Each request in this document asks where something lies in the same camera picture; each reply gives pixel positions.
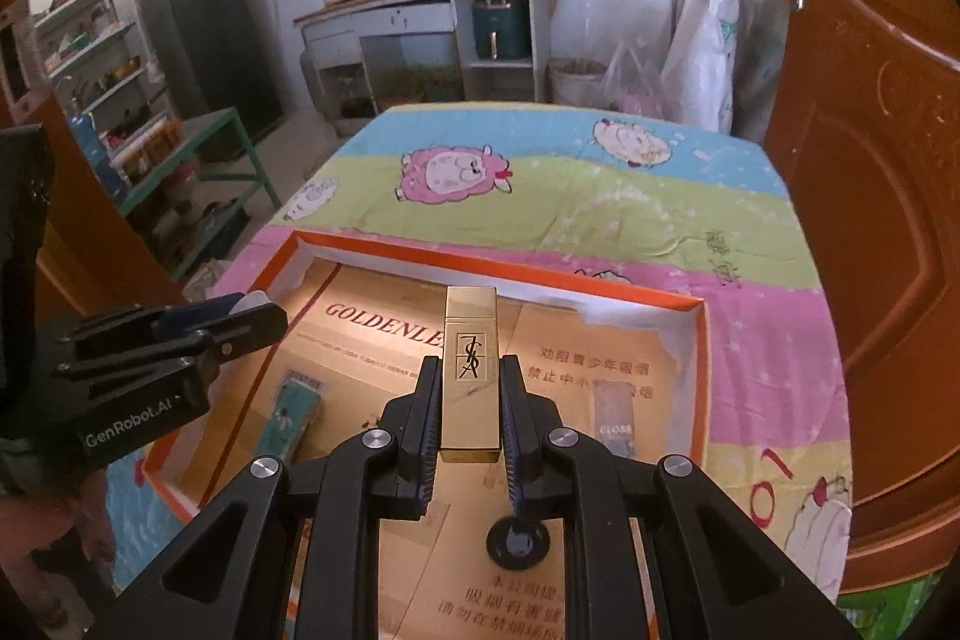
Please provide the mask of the person's left hand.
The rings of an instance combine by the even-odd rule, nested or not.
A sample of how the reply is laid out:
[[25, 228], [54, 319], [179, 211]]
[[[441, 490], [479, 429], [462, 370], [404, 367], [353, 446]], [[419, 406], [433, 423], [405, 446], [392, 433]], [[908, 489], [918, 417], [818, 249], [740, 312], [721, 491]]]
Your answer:
[[68, 622], [62, 599], [50, 587], [34, 560], [71, 531], [91, 564], [110, 570], [116, 564], [117, 542], [107, 511], [107, 473], [96, 471], [65, 494], [3, 495], [2, 570], [32, 619], [43, 629], [61, 629]]

